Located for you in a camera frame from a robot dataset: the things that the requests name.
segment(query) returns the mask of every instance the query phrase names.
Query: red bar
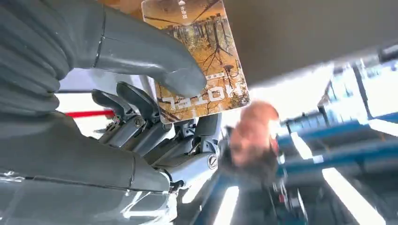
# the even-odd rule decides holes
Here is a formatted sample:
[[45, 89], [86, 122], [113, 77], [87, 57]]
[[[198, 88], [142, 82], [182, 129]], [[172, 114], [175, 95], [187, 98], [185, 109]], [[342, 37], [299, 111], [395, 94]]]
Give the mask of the red bar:
[[72, 118], [90, 117], [90, 116], [115, 116], [112, 110], [86, 111], [86, 112], [67, 112], [67, 116]]

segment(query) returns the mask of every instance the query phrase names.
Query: person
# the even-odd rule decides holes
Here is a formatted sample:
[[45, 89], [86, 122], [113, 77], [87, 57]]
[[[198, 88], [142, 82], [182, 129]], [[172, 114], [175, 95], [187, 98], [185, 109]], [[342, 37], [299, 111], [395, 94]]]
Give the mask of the person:
[[276, 140], [279, 114], [264, 101], [252, 102], [245, 108], [235, 128], [228, 128], [221, 142], [219, 168], [228, 174], [271, 183], [278, 162]]

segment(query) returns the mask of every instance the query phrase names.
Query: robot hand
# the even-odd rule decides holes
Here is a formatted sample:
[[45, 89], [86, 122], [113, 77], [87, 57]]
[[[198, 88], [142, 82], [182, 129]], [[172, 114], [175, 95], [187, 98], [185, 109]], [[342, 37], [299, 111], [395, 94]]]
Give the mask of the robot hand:
[[71, 69], [98, 68], [148, 75], [192, 97], [206, 84], [193, 57], [161, 31], [95, 1], [4, 0], [0, 19], [2, 219], [141, 224], [157, 217], [169, 178], [137, 153], [82, 136], [55, 111], [54, 92]]

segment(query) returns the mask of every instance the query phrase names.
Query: ceiling light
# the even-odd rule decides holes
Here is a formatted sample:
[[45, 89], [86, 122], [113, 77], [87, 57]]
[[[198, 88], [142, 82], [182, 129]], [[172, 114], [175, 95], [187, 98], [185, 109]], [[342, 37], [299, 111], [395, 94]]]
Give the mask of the ceiling light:
[[360, 225], [386, 224], [384, 218], [335, 168], [323, 169], [322, 174]]
[[227, 189], [213, 225], [229, 225], [231, 223], [238, 195], [238, 187], [233, 186]]
[[398, 137], [398, 124], [396, 123], [375, 119], [369, 121], [369, 126], [373, 130], [377, 130]]
[[298, 153], [301, 155], [303, 159], [312, 158], [311, 149], [308, 145], [299, 137], [297, 132], [291, 133], [291, 139], [293, 140], [294, 146], [296, 147]]

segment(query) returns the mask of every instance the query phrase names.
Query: screw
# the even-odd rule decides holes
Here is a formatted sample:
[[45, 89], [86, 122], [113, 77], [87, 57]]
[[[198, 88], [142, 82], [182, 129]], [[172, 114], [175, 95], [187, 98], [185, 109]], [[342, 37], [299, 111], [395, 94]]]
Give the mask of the screw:
[[208, 165], [209, 165], [210, 169], [216, 168], [216, 166], [217, 166], [217, 157], [215, 156], [215, 154], [209, 156]]
[[135, 119], [135, 121], [134, 121], [134, 125], [135, 125], [137, 128], [142, 127], [142, 126], [144, 125], [144, 119], [143, 119], [142, 117], [137, 117], [137, 118]]

